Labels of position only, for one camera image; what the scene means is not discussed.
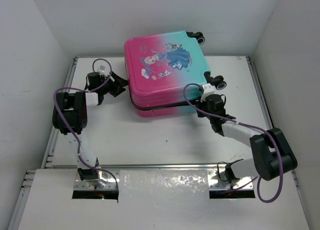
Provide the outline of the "silver mounting rail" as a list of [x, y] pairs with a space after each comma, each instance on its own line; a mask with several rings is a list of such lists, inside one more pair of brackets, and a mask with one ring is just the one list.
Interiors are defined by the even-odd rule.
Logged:
[[94, 194], [102, 198], [106, 198], [108, 194], [117, 193], [117, 186], [120, 186], [120, 177], [124, 177], [124, 183], [133, 186], [145, 186], [147, 183], [156, 187], [175, 187], [187, 186], [195, 184], [196, 187], [207, 184], [209, 191], [213, 193], [239, 190], [253, 191], [252, 178], [250, 176], [242, 177], [234, 180], [232, 183], [223, 181], [225, 177], [225, 164], [219, 164], [211, 169], [184, 169], [184, 168], [168, 168], [168, 169], [127, 169], [119, 168], [110, 169], [112, 174], [99, 171], [98, 178], [93, 180], [82, 180], [75, 168], [44, 168], [41, 172], [48, 171], [58, 176], [65, 173], [71, 173], [70, 183], [73, 184], [73, 192], [75, 194]]

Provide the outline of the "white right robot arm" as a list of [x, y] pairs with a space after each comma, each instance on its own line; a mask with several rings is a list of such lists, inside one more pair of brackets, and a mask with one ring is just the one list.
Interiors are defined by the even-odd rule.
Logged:
[[227, 114], [221, 95], [211, 94], [195, 102], [197, 116], [207, 117], [212, 130], [232, 138], [251, 149], [257, 176], [270, 181], [297, 168], [298, 160], [283, 131], [277, 127], [263, 129], [242, 122]]

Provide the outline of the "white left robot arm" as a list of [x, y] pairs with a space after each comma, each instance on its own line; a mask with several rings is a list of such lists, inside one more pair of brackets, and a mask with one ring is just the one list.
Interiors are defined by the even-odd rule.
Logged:
[[113, 173], [100, 167], [98, 158], [86, 143], [87, 107], [101, 105], [106, 94], [117, 97], [125, 91], [127, 85], [127, 80], [112, 71], [108, 75], [93, 71], [86, 76], [84, 90], [62, 87], [53, 94], [52, 124], [71, 144], [76, 157], [77, 172], [82, 181], [99, 183], [102, 172], [115, 177]]

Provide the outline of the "teal suitcase with grey lining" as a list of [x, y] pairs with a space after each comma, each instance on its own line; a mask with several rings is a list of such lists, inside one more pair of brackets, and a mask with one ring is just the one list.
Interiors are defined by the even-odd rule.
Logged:
[[198, 101], [201, 87], [215, 90], [227, 84], [213, 76], [201, 50], [202, 32], [176, 31], [135, 37], [124, 44], [124, 62], [130, 100], [138, 116], [160, 117], [188, 113]]

